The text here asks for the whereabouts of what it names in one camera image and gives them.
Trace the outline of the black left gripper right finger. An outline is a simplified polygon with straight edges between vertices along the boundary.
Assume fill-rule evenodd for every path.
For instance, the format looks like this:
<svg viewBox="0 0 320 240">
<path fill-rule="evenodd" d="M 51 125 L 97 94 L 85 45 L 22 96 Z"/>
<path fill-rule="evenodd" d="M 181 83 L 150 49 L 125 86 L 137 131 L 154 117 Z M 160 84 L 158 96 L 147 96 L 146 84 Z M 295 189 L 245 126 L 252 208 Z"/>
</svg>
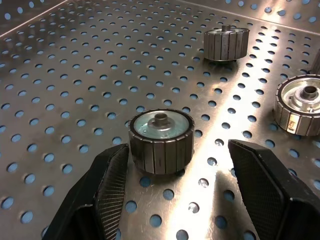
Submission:
<svg viewBox="0 0 320 240">
<path fill-rule="evenodd" d="M 231 139 L 242 201 L 262 240 L 318 240 L 320 199 L 268 148 Z"/>
</svg>

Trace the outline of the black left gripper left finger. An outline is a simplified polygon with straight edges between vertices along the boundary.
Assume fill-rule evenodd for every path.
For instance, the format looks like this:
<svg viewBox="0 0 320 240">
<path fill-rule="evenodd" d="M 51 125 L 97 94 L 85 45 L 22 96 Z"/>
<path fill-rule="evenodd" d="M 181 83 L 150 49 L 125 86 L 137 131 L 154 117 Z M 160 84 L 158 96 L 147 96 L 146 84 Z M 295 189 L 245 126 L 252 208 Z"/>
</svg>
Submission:
<svg viewBox="0 0 320 240">
<path fill-rule="evenodd" d="M 69 190 L 46 230 L 45 240 L 114 240 L 122 214 L 129 146 L 98 154 Z"/>
</svg>

